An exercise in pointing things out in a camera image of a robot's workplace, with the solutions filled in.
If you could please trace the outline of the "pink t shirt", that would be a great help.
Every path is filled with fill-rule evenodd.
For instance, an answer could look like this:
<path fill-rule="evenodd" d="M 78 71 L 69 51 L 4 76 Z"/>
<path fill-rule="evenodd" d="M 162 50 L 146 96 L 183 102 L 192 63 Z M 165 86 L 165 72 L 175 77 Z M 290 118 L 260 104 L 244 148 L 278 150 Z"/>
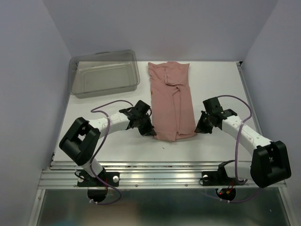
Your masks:
<path fill-rule="evenodd" d="M 155 138 L 174 142 L 195 136 L 189 64 L 148 63 Z"/>

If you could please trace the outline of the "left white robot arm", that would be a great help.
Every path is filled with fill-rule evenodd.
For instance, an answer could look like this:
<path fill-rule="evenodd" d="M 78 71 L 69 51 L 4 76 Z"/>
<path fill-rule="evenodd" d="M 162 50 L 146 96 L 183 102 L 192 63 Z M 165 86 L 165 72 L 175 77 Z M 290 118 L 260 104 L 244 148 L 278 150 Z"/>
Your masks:
<path fill-rule="evenodd" d="M 95 159 L 100 150 L 96 148 L 99 139 L 103 139 L 100 144 L 102 147 L 109 134 L 134 128 L 138 129 L 141 136 L 156 135 L 148 113 L 152 112 L 151 107 L 142 100 L 112 115 L 100 110 L 108 105 L 110 103 L 91 110 L 92 113 L 104 114 L 103 118 L 77 118 L 59 143 L 59 148 L 88 173 L 88 180 L 95 186 L 101 185 L 105 176 L 103 166 Z"/>

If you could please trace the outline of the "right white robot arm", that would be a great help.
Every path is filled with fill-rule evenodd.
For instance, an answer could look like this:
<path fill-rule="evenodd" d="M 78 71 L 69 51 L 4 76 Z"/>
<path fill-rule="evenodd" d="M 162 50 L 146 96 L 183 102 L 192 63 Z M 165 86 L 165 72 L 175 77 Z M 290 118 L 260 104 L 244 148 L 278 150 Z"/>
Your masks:
<path fill-rule="evenodd" d="M 230 182 L 242 186 L 253 181 L 266 188 L 291 177 L 291 167 L 286 145 L 272 141 L 246 125 L 238 114 L 224 110 L 218 97 L 203 101 L 195 132 L 211 134 L 213 128 L 229 134 L 236 140 L 235 158 L 218 165 L 216 171 L 203 171 L 200 183 L 203 186 L 223 186 Z"/>

